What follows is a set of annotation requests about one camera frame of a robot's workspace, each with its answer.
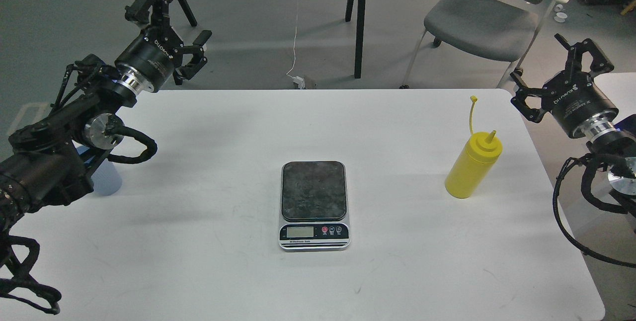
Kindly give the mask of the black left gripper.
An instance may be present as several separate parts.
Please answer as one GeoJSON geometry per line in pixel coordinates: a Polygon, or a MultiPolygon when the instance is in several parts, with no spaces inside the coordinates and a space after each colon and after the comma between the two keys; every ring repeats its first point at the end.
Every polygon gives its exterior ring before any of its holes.
{"type": "Polygon", "coordinates": [[[170,25],[169,4],[173,0],[135,0],[125,7],[125,19],[140,27],[136,39],[115,60],[120,77],[114,81],[134,94],[158,92],[170,77],[175,85],[192,79],[207,64],[206,43],[213,35],[202,30],[189,46],[170,25]],[[182,64],[184,55],[190,61],[182,64]]]}

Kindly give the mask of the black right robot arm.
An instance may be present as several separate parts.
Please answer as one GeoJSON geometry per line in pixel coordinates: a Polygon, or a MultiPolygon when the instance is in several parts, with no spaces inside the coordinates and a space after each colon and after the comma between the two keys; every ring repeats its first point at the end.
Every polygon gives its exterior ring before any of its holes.
{"type": "Polygon", "coordinates": [[[613,71],[614,65],[590,38],[569,43],[561,34],[556,40],[566,49],[564,69],[541,88],[528,87],[520,71],[511,73],[516,84],[511,103],[533,123],[550,113],[571,139],[586,138],[589,152],[568,158],[556,177],[552,196],[555,220],[564,237],[584,255],[616,266],[634,268],[633,262],[598,253],[577,241],[564,227],[558,197],[566,175],[582,165],[581,196],[598,210],[635,215],[635,116],[618,124],[619,109],[595,85],[598,75],[613,71]]]}

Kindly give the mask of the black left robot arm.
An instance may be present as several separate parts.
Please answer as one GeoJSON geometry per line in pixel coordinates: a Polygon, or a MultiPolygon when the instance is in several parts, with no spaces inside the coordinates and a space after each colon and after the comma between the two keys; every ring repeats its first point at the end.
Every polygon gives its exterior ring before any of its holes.
{"type": "Polygon", "coordinates": [[[30,275],[39,243],[11,235],[11,228],[27,213],[67,206],[92,193],[92,176],[103,162],[141,164],[157,153],[152,138],[125,126],[116,113],[132,108],[141,92],[158,92],[169,78],[181,85],[207,64],[205,44],[211,31],[201,31],[185,45],[170,24],[173,1],[135,0],[126,6],[126,20],[141,31],[114,65],[93,54],[68,65],[48,115],[9,136],[13,155],[1,163],[0,228],[1,265],[11,278],[1,280],[2,298],[16,299],[14,289],[25,288],[49,305],[25,298],[18,298],[20,302],[59,314],[61,292],[30,275]]]}

